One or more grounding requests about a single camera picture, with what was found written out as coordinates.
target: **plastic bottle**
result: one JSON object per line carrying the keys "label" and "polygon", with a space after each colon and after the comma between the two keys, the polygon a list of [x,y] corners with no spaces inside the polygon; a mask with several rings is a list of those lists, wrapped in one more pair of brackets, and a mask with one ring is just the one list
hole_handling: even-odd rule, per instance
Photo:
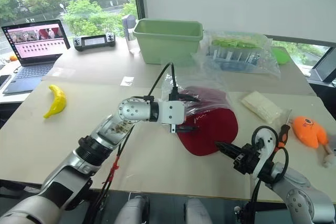
{"label": "plastic bottle", "polygon": [[126,15],[122,18],[122,27],[124,29],[125,38],[128,46],[128,50],[132,54],[137,54],[140,52],[140,47],[137,38],[134,36],[134,27],[136,23],[136,17],[134,15]]}

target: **green storage bin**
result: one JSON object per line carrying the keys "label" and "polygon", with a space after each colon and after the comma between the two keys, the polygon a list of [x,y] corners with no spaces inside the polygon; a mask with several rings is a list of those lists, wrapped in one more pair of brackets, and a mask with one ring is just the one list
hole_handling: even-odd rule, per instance
{"label": "green storage bin", "polygon": [[141,19],[134,28],[143,60],[148,64],[190,61],[203,38],[199,22]]}

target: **orange stuffed toy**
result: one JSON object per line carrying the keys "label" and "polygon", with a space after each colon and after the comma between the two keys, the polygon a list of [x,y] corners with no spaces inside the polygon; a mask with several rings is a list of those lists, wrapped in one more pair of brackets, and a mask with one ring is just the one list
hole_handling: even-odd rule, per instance
{"label": "orange stuffed toy", "polygon": [[293,120],[293,131],[296,137],[308,147],[317,148],[319,143],[328,143],[327,133],[324,128],[312,119],[298,116]]}

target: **black controller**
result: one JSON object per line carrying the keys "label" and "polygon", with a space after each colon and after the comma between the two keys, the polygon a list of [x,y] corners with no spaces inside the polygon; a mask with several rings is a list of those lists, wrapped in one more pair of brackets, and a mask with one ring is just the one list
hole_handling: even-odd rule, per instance
{"label": "black controller", "polygon": [[116,43],[116,37],[114,33],[106,33],[105,35],[87,37],[75,37],[73,38],[73,43],[78,51],[96,47],[114,47]]}

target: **banana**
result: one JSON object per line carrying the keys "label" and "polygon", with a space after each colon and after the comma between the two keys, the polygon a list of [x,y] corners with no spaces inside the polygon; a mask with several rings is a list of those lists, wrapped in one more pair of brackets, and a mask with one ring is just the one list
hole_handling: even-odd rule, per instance
{"label": "banana", "polygon": [[50,85],[49,89],[54,94],[54,101],[52,105],[50,106],[49,111],[43,116],[44,118],[48,118],[51,115],[61,112],[67,105],[67,99],[65,98],[65,94],[62,91],[62,89],[60,89],[56,85]]}

